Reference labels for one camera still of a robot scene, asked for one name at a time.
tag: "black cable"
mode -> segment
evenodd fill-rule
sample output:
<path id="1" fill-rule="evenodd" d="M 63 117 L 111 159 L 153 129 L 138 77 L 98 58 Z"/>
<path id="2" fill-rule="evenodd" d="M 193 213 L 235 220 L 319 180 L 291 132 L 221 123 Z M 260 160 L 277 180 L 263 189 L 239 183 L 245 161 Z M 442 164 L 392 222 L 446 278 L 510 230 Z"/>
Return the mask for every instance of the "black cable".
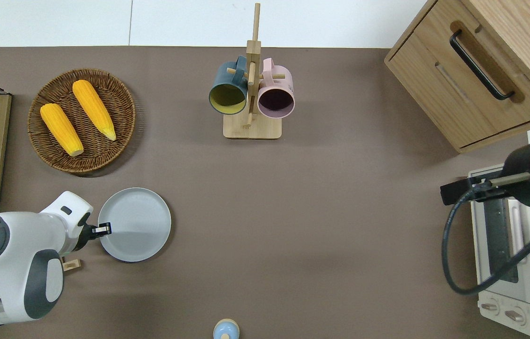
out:
<path id="1" fill-rule="evenodd" d="M 516 266 L 521 260 L 523 260 L 527 255 L 530 254 L 530 241 L 524 245 L 524 247 L 518 251 L 508 262 L 506 262 L 499 270 L 491 274 L 490 277 L 488 277 L 485 281 L 482 283 L 471 287 L 471 288 L 461 288 L 459 287 L 453 280 L 450 274 L 450 266 L 449 261 L 447 258 L 447 242 L 449 240 L 450 230 L 451 230 L 451 224 L 453 222 L 453 219 L 455 217 L 455 214 L 457 213 L 457 210 L 459 207 L 469 200 L 471 200 L 474 197 L 474 193 L 478 191 L 485 190 L 489 187 L 487 183 L 480 183 L 478 185 L 474 185 L 469 191 L 464 193 L 458 201 L 454 204 L 453 208 L 450 211 L 449 216 L 447 217 L 447 222 L 445 223 L 445 229 L 443 231 L 443 243 L 441 246 L 441 260 L 443 262 L 443 272 L 445 274 L 445 279 L 447 280 L 447 283 L 450 284 L 450 287 L 455 292 L 458 292 L 459 294 L 463 294 L 465 296 L 470 296 L 472 294 L 479 293 L 481 291 L 486 290 L 494 283 L 497 283 L 499 279 L 504 276 L 508 271 L 512 270 L 514 266 Z"/>

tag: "pink mug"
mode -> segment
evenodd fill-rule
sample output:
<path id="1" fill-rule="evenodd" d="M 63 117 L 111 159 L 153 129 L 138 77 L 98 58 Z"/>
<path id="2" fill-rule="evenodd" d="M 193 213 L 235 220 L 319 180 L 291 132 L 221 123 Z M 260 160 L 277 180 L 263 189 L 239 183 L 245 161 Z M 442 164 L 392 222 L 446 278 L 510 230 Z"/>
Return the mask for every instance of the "pink mug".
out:
<path id="1" fill-rule="evenodd" d="M 273 79 L 274 74 L 283 74 L 284 79 Z M 263 80 L 259 84 L 258 108 L 264 116 L 281 119 L 295 109 L 295 90 L 292 75 L 284 66 L 276 66 L 273 59 L 263 60 Z"/>

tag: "oven knob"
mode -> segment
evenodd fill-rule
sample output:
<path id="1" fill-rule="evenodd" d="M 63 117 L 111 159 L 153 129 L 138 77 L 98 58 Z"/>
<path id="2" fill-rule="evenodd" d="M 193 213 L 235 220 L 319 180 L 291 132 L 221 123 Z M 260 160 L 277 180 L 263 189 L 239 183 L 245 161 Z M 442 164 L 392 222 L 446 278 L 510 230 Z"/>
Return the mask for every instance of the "oven knob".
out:
<path id="1" fill-rule="evenodd" d="M 505 315 L 506 317 L 519 323 L 520 326 L 523 326 L 527 323 L 527 318 L 524 316 L 524 312 L 520 307 L 515 307 L 514 310 L 505 311 Z"/>
<path id="2" fill-rule="evenodd" d="M 487 311 L 497 311 L 497 305 L 494 305 L 492 303 L 483 303 L 481 304 L 481 308 L 484 308 Z"/>
<path id="3" fill-rule="evenodd" d="M 487 302 L 484 303 L 479 301 L 478 307 L 480 307 L 481 309 L 485 309 L 494 315 L 499 314 L 499 303 L 493 298 L 489 299 Z"/>

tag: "small blue object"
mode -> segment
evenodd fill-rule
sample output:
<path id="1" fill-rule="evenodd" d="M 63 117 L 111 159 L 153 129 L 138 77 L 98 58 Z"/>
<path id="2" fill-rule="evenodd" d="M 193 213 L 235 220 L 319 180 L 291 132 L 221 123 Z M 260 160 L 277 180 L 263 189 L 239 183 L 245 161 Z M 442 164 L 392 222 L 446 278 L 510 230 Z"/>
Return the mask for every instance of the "small blue object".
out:
<path id="1" fill-rule="evenodd" d="M 226 334 L 229 335 L 229 339 L 239 339 L 240 329 L 235 321 L 231 319 L 220 320 L 213 330 L 213 339 L 225 339 L 224 335 Z"/>

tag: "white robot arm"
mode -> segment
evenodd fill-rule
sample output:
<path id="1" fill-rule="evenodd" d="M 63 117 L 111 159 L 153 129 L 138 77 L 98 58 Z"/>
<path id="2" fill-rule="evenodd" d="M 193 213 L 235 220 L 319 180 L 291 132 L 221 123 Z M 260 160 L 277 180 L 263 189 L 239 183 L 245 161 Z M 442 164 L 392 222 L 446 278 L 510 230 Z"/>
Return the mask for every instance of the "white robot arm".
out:
<path id="1" fill-rule="evenodd" d="M 93 207 L 66 191 L 39 213 L 0 213 L 0 325 L 44 317 L 63 288 L 60 257 L 110 225 L 87 225 Z"/>

